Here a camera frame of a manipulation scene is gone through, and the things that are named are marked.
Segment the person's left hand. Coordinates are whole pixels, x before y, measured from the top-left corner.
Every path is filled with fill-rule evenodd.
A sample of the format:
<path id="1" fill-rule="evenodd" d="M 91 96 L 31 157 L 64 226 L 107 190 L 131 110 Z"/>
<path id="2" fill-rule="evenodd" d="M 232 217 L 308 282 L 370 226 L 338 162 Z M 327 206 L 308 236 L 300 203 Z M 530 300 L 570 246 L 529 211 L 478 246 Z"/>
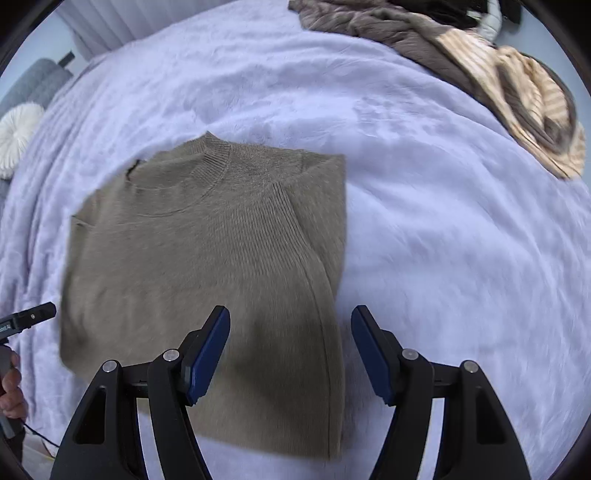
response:
<path id="1" fill-rule="evenodd" d="M 0 408 L 7 418 L 25 421 L 28 416 L 28 405 L 20 388 L 22 375 L 18 369 L 19 363 L 19 356 L 11 351 L 11 368 L 2 376 L 4 394 L 0 396 Z"/>

